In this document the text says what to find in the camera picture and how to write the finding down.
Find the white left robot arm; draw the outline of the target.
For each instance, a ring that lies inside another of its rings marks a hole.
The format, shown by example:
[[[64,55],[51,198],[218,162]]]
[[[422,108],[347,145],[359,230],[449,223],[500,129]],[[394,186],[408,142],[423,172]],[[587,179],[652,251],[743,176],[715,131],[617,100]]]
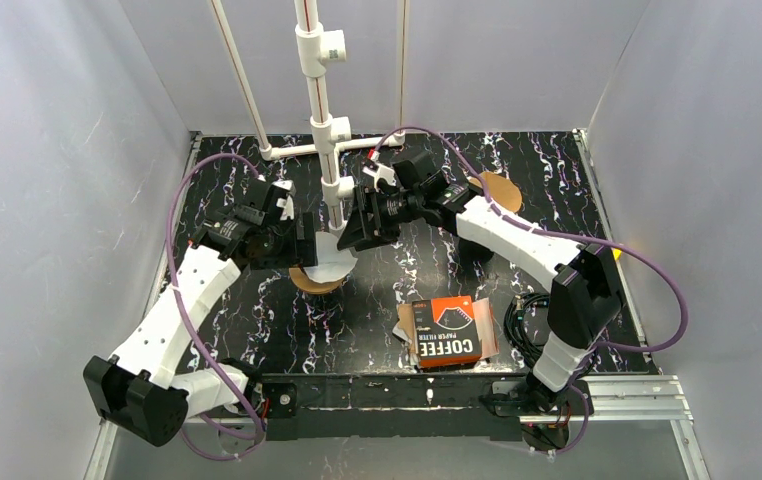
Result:
[[[297,214],[290,180],[250,181],[245,195],[208,215],[169,284],[109,358],[92,357],[83,378],[103,419],[160,447],[185,421],[217,407],[251,403],[259,371],[241,360],[179,374],[192,335],[244,270],[317,263],[314,217]]]

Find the orange coffee filter package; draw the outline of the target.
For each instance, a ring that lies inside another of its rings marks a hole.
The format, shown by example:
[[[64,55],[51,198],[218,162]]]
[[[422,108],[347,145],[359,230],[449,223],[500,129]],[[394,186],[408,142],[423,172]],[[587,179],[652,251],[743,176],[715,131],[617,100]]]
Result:
[[[397,306],[394,335],[418,370],[467,366],[499,353],[494,313],[487,298],[420,299]]]

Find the wooden ring dripper holder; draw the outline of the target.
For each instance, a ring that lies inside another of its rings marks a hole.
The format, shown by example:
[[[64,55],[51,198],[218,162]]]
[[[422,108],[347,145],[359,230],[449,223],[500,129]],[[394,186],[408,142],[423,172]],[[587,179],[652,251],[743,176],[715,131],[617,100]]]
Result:
[[[310,295],[329,294],[340,288],[344,283],[344,278],[328,282],[314,281],[301,268],[290,268],[288,273],[292,283],[300,291]]]

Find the white paper coffee filter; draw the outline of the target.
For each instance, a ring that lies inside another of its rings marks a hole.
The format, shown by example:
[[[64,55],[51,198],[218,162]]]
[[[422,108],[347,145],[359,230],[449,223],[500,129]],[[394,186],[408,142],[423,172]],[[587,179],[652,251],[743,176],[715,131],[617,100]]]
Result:
[[[316,232],[317,265],[304,268],[314,281],[328,282],[346,277],[353,271],[357,258],[349,250],[337,248],[338,237],[329,232]]]

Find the red and black carafe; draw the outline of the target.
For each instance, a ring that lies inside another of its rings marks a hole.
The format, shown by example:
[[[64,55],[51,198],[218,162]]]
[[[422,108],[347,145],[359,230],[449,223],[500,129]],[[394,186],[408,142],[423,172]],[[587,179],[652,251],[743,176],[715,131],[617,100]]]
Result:
[[[462,238],[458,240],[458,253],[464,261],[485,262],[494,256],[494,252],[490,248]]]

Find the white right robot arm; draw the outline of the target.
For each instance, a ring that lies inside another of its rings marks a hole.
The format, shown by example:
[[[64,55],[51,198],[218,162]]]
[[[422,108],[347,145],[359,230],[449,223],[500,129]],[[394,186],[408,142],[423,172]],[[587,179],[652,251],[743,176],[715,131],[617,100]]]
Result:
[[[407,149],[351,191],[340,250],[396,242],[423,220],[521,268],[549,295],[549,337],[528,375],[530,388],[557,395],[573,382],[606,326],[625,306],[616,260],[598,239],[547,232],[499,205],[484,178],[453,182],[426,151]]]

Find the brown paper coffee filter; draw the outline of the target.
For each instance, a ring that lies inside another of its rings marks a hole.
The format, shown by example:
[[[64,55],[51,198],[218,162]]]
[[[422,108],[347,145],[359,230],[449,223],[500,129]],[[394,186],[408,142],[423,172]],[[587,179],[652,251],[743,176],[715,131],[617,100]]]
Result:
[[[522,193],[511,180],[492,172],[482,172],[480,177],[486,181],[487,188],[495,205],[513,214],[517,214],[521,210],[523,203]],[[467,211],[475,209],[476,211],[495,214],[482,196],[474,197],[465,205],[465,208]]]

